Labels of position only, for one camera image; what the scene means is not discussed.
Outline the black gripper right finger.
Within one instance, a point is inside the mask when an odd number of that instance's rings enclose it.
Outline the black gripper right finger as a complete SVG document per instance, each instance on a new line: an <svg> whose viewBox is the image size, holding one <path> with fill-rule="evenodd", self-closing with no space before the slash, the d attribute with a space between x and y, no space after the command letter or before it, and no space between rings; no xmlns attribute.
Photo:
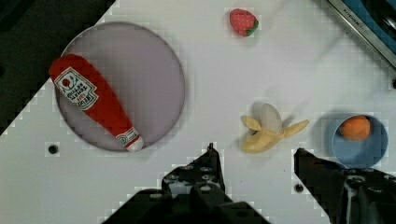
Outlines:
<svg viewBox="0 0 396 224"><path fill-rule="evenodd" d="M347 169L303 148L293 159L294 173L332 224L396 224L393 175L373 168Z"/></svg>

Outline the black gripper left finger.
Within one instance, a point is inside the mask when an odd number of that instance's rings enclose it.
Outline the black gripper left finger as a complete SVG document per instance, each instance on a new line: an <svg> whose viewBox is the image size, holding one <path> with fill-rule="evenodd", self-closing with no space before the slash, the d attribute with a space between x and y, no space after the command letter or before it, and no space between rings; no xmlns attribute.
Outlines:
<svg viewBox="0 0 396 224"><path fill-rule="evenodd" d="M225 193L219 153L212 145L163 177L159 189L138 191L102 224L270 224L246 202Z"/></svg>

